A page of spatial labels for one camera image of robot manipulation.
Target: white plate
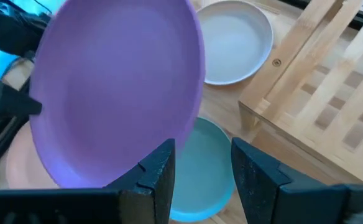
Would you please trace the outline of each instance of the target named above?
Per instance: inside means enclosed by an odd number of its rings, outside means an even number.
[[[198,11],[204,38],[206,77],[228,85],[254,74],[273,46],[273,30],[264,13],[242,1],[220,1]]]

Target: teal plate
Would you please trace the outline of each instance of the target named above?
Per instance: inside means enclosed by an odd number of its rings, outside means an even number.
[[[170,218],[179,222],[210,218],[226,206],[233,191],[230,139],[213,122],[197,118],[176,158]]]

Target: light wooden surface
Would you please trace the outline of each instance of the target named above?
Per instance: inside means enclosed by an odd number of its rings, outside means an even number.
[[[301,13],[301,10],[295,9],[284,3],[273,0],[251,1],[259,6],[270,19],[275,33],[275,47],[286,36],[287,32]],[[202,6],[200,0],[193,0],[194,6],[199,9]],[[17,86],[20,80],[29,75],[32,66],[29,63],[22,63],[15,69],[11,70],[6,77],[7,82],[12,86]],[[238,98],[242,90],[250,83],[250,79],[229,86],[204,86],[203,101],[201,104],[200,115],[212,119],[231,136],[238,136],[252,140],[253,145],[257,146],[267,154],[276,157],[287,165],[300,170],[313,178],[316,178],[325,184],[336,184],[340,182],[359,182],[343,170],[322,162],[311,154],[301,150],[294,144],[288,142],[271,126],[263,124],[263,128],[258,130],[254,135],[245,132],[241,128],[239,116]],[[0,161],[0,189],[7,188],[5,177],[6,155]],[[199,222],[202,224],[243,224],[247,223],[244,211],[241,206],[237,192],[232,196],[227,207],[219,212],[216,216]]]
[[[312,156],[363,181],[363,28],[346,28],[363,0],[335,4],[330,21],[315,32],[304,30],[311,37],[289,65],[267,61],[240,97],[241,115],[247,117],[245,128],[252,128],[248,122],[253,117],[259,118]],[[295,53],[289,37],[299,27],[293,26],[274,53]],[[277,54],[272,60],[289,62],[290,57]],[[268,79],[271,70],[275,77]]]

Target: wooden table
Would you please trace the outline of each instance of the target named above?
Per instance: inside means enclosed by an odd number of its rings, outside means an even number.
[[[273,0],[251,1],[259,6],[270,19],[274,33],[275,46],[277,46],[291,26],[300,15],[301,10]],[[200,0],[193,0],[194,6],[201,7]],[[32,65],[24,62],[14,67],[6,76],[6,81],[12,86],[20,86],[21,80],[29,75]],[[276,131],[264,128],[252,138],[251,133],[241,128],[239,116],[238,98],[242,90],[250,82],[250,79],[230,86],[204,86],[203,101],[200,115],[212,119],[218,123],[231,136],[238,136],[263,150],[267,154],[276,157],[291,167],[316,178],[325,184],[340,182],[357,182],[342,170],[335,169],[325,164],[312,155],[285,141]],[[6,155],[0,160],[0,189],[7,189],[5,178]],[[206,224],[243,224],[247,223],[237,192],[232,196],[227,207],[213,218],[200,223]]]

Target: wooden dish rack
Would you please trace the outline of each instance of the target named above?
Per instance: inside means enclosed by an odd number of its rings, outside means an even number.
[[[363,181],[363,0],[311,0],[239,98],[242,127],[271,125]]]

